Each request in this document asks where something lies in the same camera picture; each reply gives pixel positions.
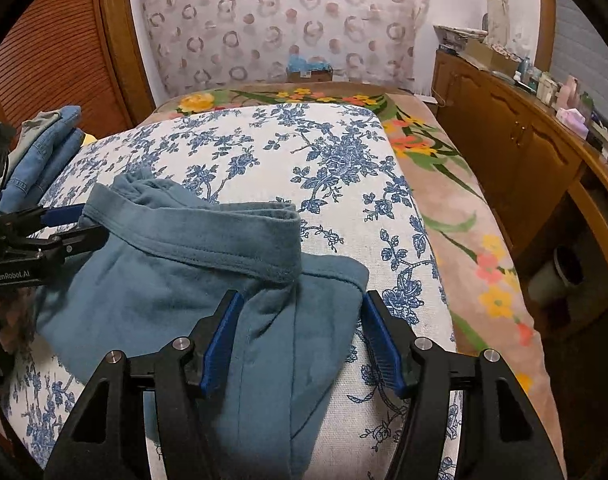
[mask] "blue gripper pad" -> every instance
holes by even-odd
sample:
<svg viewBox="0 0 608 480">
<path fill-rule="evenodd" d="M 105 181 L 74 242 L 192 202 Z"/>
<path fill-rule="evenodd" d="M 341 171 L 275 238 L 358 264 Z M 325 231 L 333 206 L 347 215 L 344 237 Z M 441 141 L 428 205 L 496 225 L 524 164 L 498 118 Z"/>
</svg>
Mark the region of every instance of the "blue gripper pad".
<svg viewBox="0 0 608 480">
<path fill-rule="evenodd" d="M 200 389 L 205 397 L 226 382 L 228 365 L 233 351 L 235 330 L 238 326 L 239 313 L 244 307 L 244 298 L 239 292 L 228 291 L 220 301 L 215 313 L 210 318 L 217 323 L 210 344 L 204 352 L 204 368 Z"/>
<path fill-rule="evenodd" d="M 390 314 L 374 290 L 364 294 L 361 315 L 364 335 L 385 386 L 400 399 L 407 399 L 419 382 L 418 369 L 410 355 L 415 334 L 405 320 Z"/>
</svg>

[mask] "orange floral bedsheet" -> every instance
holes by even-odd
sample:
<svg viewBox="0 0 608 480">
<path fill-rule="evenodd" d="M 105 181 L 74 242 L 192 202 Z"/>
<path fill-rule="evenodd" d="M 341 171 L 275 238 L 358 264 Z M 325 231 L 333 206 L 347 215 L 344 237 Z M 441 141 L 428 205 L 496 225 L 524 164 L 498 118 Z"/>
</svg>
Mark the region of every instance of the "orange floral bedsheet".
<svg viewBox="0 0 608 480">
<path fill-rule="evenodd" d="M 495 348 L 527 392 L 564 464 L 558 412 L 539 333 L 478 181 L 417 98 L 397 89 L 354 83 L 247 85 L 172 99 L 145 123 L 213 109 L 283 102 L 345 103 L 382 122 L 427 227 L 446 291 L 458 351 Z"/>
</svg>

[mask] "blue floral pattern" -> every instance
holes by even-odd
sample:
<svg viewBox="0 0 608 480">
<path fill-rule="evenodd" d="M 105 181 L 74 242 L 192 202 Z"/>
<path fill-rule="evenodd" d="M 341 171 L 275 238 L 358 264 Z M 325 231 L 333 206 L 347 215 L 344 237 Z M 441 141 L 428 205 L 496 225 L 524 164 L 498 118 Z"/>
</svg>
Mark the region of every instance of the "blue floral pattern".
<svg viewBox="0 0 608 480">
<path fill-rule="evenodd" d="M 302 250 L 337 253 L 369 268 L 395 316 L 455 350 L 444 289 L 422 216 L 375 115 L 361 107 L 279 104 L 149 124 L 84 147 L 44 195 L 44 205 L 81 203 L 95 182 L 139 165 L 181 182 L 211 203 L 277 200 L 300 212 Z M 45 230 L 41 235 L 54 232 Z M 409 404 L 388 391 L 358 325 L 331 392 L 306 477 L 384 478 Z M 40 464 L 83 389 L 36 336 L 18 356 L 4 405 Z M 440 478 L 452 478 L 462 421 L 452 394 Z M 147 443 L 154 479 L 161 453 Z M 337 457 L 345 457 L 338 462 Z"/>
</svg>

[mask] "human hand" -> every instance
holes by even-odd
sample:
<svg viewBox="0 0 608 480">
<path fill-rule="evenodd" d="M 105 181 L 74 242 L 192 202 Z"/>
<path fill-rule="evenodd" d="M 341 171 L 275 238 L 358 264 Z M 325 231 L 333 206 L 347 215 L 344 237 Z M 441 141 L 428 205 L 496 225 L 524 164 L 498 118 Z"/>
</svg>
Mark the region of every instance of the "human hand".
<svg viewBox="0 0 608 480">
<path fill-rule="evenodd" d="M 33 288 L 18 288 L 0 294 L 0 345 L 5 352 L 15 353 L 31 332 Z"/>
</svg>

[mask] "cardboard box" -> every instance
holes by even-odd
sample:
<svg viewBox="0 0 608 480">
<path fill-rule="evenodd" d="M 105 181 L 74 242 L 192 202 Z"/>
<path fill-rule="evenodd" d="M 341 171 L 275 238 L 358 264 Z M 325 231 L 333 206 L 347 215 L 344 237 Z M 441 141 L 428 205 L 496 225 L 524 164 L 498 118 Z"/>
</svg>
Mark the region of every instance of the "cardboard box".
<svg viewBox="0 0 608 480">
<path fill-rule="evenodd" d="M 520 64 L 519 61 L 513 61 L 508 57 L 504 57 L 499 52 L 490 48 L 487 44 L 480 43 L 476 40 L 468 40 L 466 48 L 464 49 L 464 54 L 479 61 L 489 70 L 489 72 L 497 70 L 509 77 L 513 77 Z"/>
<path fill-rule="evenodd" d="M 333 80 L 332 70 L 310 70 L 309 72 L 287 72 L 286 81 L 289 83 L 326 83 Z"/>
</svg>

